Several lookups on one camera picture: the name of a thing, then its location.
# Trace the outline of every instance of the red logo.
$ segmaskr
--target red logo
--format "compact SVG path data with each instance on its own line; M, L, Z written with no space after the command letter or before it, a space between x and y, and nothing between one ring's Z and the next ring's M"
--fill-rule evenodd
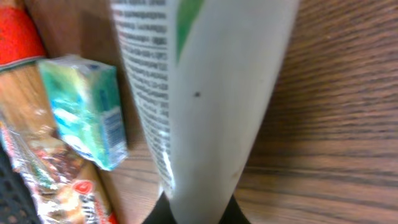
M78 180L73 184L72 189L79 194L86 195L94 190L94 183L89 180Z

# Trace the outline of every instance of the snack package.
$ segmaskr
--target snack package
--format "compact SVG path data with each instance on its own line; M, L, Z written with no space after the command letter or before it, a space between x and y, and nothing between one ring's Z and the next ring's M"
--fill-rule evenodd
M42 223L117 223L92 163L57 138L13 130L2 114L0 129Z
M113 170L127 156L115 67L69 55L39 69L61 139Z

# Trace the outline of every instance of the white bottle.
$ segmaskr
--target white bottle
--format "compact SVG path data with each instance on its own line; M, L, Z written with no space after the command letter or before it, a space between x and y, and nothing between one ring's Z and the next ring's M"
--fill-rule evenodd
M114 0L131 89L178 223L218 223L256 138L299 0Z

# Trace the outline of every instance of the wooden table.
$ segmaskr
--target wooden table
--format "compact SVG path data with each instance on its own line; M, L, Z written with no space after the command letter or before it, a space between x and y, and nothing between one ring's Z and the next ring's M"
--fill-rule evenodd
M107 1L27 0L51 57L120 66ZM252 223L398 223L398 1L303 0L235 196ZM121 223L140 223L159 178L123 72L131 156L102 172Z

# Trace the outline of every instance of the brown wood grain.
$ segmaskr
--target brown wood grain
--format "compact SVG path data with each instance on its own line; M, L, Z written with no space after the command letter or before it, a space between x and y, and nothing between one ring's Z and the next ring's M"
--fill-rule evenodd
M50 56L118 65L107 1L27 0ZM303 0L235 196L252 223L398 223L398 1ZM119 73L131 156L103 172L121 223L159 178Z

